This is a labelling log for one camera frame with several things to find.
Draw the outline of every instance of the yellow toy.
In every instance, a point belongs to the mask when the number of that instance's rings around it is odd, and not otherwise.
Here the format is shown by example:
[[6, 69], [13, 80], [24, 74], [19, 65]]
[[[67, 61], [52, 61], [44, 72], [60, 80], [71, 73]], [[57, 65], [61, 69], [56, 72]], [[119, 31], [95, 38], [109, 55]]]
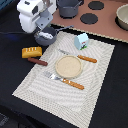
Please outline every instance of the yellow toy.
[[22, 49], [22, 58], [42, 56], [41, 47], [30, 47]]

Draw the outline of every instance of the burner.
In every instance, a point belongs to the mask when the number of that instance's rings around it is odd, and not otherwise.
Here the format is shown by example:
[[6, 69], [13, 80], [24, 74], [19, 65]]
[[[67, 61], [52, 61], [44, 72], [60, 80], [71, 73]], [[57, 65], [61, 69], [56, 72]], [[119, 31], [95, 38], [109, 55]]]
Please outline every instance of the burner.
[[124, 28], [122, 28], [122, 27], [120, 26], [120, 24], [119, 24], [119, 22], [118, 22], [118, 17], [115, 18], [115, 22], [116, 22], [116, 24], [117, 24], [121, 29], [123, 29], [123, 30], [125, 30], [125, 31], [128, 31], [128, 30], [126, 30], [126, 29], [124, 29]]
[[98, 21], [98, 17], [92, 13], [83, 14], [80, 20], [85, 24], [95, 24]]
[[92, 1], [88, 4], [88, 7], [92, 10], [101, 10], [104, 8], [104, 3], [100, 1]]

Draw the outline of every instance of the wooden knife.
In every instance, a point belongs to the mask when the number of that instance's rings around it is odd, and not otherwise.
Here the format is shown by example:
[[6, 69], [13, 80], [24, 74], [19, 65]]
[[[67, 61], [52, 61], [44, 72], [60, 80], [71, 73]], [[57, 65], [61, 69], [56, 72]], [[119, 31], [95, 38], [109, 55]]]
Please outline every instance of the wooden knife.
[[93, 58], [89, 58], [89, 57], [86, 57], [86, 56], [82, 56], [82, 55], [77, 55], [77, 54], [73, 54], [73, 53], [69, 53], [67, 51], [63, 51], [63, 50], [60, 50], [58, 49], [60, 52], [66, 54], [66, 55], [73, 55], [73, 56], [77, 56], [78, 58], [82, 59], [82, 60], [86, 60], [86, 61], [90, 61], [90, 62], [93, 62], [93, 63], [96, 63], [97, 60], [96, 59], [93, 59]]

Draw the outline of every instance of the fork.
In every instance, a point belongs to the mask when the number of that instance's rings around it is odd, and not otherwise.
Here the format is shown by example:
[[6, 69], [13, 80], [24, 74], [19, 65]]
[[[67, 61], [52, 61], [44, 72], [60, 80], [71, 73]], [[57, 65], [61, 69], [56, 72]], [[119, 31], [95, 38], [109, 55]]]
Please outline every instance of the fork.
[[61, 82], [66, 83], [66, 84], [68, 84], [68, 85], [71, 85], [71, 86], [73, 86], [73, 87], [76, 87], [76, 88], [78, 88], [78, 89], [81, 89], [81, 90], [84, 89], [84, 86], [83, 86], [83, 85], [77, 84], [77, 83], [72, 82], [72, 81], [70, 81], [70, 80], [67, 80], [67, 79], [65, 79], [65, 78], [57, 77], [56, 75], [54, 75], [54, 74], [52, 74], [52, 73], [50, 73], [50, 72], [48, 72], [48, 71], [44, 71], [43, 74], [44, 74], [46, 77], [50, 78], [50, 79], [53, 79], [53, 80], [60, 80]]

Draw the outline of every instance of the wooden handle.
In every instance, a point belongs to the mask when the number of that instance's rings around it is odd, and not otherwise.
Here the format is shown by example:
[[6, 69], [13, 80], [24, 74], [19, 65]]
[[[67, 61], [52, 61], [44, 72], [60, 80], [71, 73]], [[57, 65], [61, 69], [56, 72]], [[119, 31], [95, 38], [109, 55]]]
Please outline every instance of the wooden handle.
[[73, 87], [79, 88], [79, 89], [81, 89], [81, 90], [84, 89], [84, 86], [83, 86], [83, 85], [77, 84], [77, 83], [72, 82], [72, 81], [70, 81], [70, 80], [63, 79], [63, 82], [66, 83], [66, 84], [69, 84], [69, 85], [71, 85], [71, 86], [73, 86]]
[[96, 63], [96, 62], [97, 62], [96, 59], [89, 58], [89, 57], [82, 56], [82, 55], [78, 55], [78, 58], [80, 58], [80, 59], [82, 59], [82, 60], [87, 60], [87, 61], [90, 61], [90, 62], [93, 62], [93, 63]]

